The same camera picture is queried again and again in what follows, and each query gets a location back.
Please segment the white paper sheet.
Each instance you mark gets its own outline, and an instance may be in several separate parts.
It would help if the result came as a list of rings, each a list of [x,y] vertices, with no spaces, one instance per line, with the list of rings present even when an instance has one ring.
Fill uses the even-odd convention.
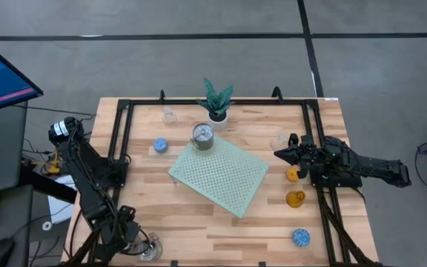
[[[71,175],[64,175],[55,179],[57,183],[67,185],[72,189],[76,189],[75,183]],[[59,224],[72,217],[74,204],[70,204],[63,200],[56,199],[55,197],[48,197],[48,204],[50,209],[50,221],[52,224]]]

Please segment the snake plant in white pot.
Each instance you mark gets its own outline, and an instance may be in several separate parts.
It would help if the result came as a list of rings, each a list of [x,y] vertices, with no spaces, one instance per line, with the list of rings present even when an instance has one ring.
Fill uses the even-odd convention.
[[[203,107],[208,114],[208,124],[215,130],[225,130],[228,124],[228,109],[233,104],[231,97],[233,85],[228,85],[217,93],[208,78],[204,78],[205,100],[196,99],[196,103]]]

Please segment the grey desk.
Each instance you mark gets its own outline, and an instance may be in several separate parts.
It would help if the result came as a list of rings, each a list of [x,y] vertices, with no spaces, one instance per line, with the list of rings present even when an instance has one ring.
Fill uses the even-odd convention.
[[[27,267],[33,187],[19,185],[26,103],[0,109],[0,240],[13,238],[8,267]]]

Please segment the silver lidded candle jar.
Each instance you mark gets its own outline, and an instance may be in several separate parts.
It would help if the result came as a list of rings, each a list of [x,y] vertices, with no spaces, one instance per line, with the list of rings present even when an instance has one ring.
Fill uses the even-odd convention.
[[[199,151],[207,151],[214,145],[214,130],[206,123],[196,125],[192,131],[191,144]]]
[[[142,262],[158,260],[163,252],[162,243],[156,233],[148,235],[149,240],[139,241],[136,246],[137,258]]]

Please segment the clear glass candlestick holder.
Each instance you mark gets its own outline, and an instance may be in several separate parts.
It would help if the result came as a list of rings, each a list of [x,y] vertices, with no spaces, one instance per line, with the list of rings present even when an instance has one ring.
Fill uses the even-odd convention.
[[[274,137],[270,142],[271,149],[273,151],[279,151],[287,148],[288,139],[289,139],[289,135],[285,133],[281,133],[280,135]]]
[[[172,125],[177,121],[177,116],[173,112],[173,109],[169,106],[164,106],[162,109],[162,121],[166,125]]]

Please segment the blue patterned votive holder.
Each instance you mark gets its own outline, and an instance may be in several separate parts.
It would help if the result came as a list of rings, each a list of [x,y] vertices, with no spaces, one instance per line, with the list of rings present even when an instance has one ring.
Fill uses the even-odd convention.
[[[168,149],[168,142],[165,138],[156,138],[153,142],[153,149],[159,154],[163,154]]]
[[[311,242],[311,236],[304,228],[298,228],[293,231],[292,240],[299,247],[307,247]]]

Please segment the amber glass candlestick holder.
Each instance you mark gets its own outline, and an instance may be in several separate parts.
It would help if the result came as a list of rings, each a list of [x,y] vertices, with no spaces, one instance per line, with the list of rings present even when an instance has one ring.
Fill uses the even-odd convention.
[[[304,191],[290,191],[286,195],[286,202],[292,208],[299,208],[305,201]]]

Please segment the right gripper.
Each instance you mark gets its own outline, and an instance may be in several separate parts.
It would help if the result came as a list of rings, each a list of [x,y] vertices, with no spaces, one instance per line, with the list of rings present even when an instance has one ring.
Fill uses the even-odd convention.
[[[291,133],[289,136],[289,146],[281,150],[275,151],[274,155],[289,165],[297,165],[299,167],[299,178],[304,179],[309,172],[309,165],[315,160],[314,150],[305,151],[301,146],[301,137],[296,133]]]

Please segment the green perforated metal shelf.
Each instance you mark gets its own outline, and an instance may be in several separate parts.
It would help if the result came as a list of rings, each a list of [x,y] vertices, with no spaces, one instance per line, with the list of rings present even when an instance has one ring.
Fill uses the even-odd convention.
[[[201,151],[187,144],[168,174],[238,218],[244,217],[269,164],[215,136]]]

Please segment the black aluminium table frame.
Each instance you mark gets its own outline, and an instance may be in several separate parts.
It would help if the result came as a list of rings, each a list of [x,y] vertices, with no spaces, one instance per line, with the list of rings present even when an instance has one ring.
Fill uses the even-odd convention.
[[[162,109],[169,106],[177,121],[166,125]],[[324,98],[271,97],[234,99],[221,137],[269,164],[252,203],[242,218],[208,200],[195,190],[176,184],[168,169],[188,143],[206,111],[192,97],[104,97],[96,111],[91,145],[102,155],[130,155],[125,186],[119,201],[136,209],[136,221],[144,231],[156,233],[163,246],[154,262],[117,254],[112,266],[121,267],[371,267],[378,261],[364,199],[353,189],[332,189],[323,194],[308,179],[286,179],[287,164],[273,155],[274,136],[293,131],[319,139],[323,134],[346,138],[347,131],[338,101]],[[155,152],[153,142],[165,138],[168,149]],[[286,202],[290,191],[304,191],[299,208]],[[320,211],[324,197],[336,211],[350,243],[342,240]],[[311,236],[299,247],[292,233],[304,228]]]

